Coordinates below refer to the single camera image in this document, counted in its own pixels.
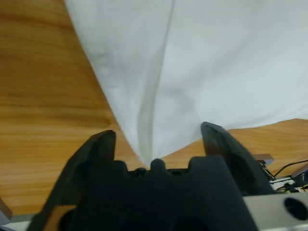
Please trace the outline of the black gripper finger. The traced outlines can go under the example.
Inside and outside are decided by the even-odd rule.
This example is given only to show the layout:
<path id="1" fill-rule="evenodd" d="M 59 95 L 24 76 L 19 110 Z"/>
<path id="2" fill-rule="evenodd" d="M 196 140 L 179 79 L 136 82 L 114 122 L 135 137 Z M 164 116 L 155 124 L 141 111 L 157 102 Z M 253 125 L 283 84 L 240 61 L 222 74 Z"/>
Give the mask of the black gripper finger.
<path id="1" fill-rule="evenodd" d="M 243 195 L 273 194 L 261 164 L 223 127 L 203 122 L 201 134 L 206 155 L 220 155 Z"/>
<path id="2" fill-rule="evenodd" d="M 116 133 L 106 130 L 91 136 L 68 160 L 51 194 L 47 208 L 75 205 L 80 200 L 97 162 L 112 162 Z"/>

